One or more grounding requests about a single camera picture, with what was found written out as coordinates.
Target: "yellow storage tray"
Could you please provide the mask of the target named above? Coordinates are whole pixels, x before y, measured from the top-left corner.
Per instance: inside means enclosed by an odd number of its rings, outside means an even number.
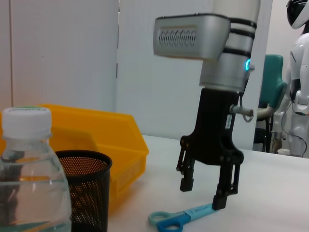
[[[101,111],[42,105],[52,111],[54,151],[99,151],[112,159],[110,211],[117,199],[145,171],[148,148],[132,116]],[[5,143],[0,141],[0,150]]]

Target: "plastic bottle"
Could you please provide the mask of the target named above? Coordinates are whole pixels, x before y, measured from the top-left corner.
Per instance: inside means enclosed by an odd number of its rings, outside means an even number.
[[[70,232],[68,182],[48,144],[51,111],[2,112],[6,148],[0,157],[0,232]]]

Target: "chair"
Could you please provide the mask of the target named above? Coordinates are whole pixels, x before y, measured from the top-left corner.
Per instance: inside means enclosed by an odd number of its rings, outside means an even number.
[[[257,121],[265,121],[265,129],[256,128],[255,144],[263,144],[263,152],[270,152],[273,114],[281,105],[287,84],[282,80],[283,57],[266,55],[263,83],[259,101]]]

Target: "blue indicator light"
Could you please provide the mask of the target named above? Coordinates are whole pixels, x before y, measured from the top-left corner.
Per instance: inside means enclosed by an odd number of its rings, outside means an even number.
[[[250,69],[250,61],[251,61],[251,59],[246,61],[246,65],[245,65],[246,71],[249,71],[249,69]]]

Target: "white table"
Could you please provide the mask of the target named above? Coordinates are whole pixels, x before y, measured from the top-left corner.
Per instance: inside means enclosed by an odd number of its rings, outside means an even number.
[[[195,165],[193,191],[179,190],[177,140],[144,136],[149,148],[145,174],[109,217],[109,232],[155,232],[153,211],[178,212],[212,203],[219,167]],[[244,151],[239,194],[226,209],[191,222],[184,232],[308,232],[309,159]]]

